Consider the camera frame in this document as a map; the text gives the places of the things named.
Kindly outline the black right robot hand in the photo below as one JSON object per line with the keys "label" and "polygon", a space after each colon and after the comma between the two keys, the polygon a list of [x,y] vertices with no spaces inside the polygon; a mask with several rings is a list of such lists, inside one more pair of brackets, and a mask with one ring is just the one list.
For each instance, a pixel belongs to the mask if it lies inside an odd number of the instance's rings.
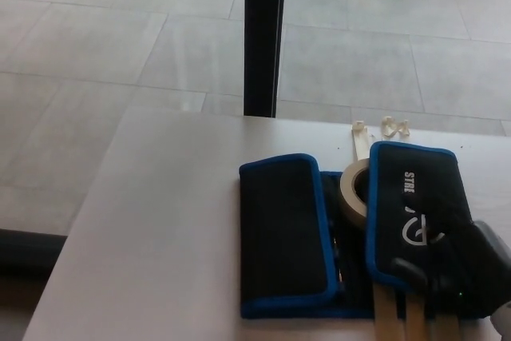
{"label": "black right robot hand", "polygon": [[510,248],[487,223],[457,227],[426,250],[427,269],[395,258],[395,275],[444,311],[510,321]]}

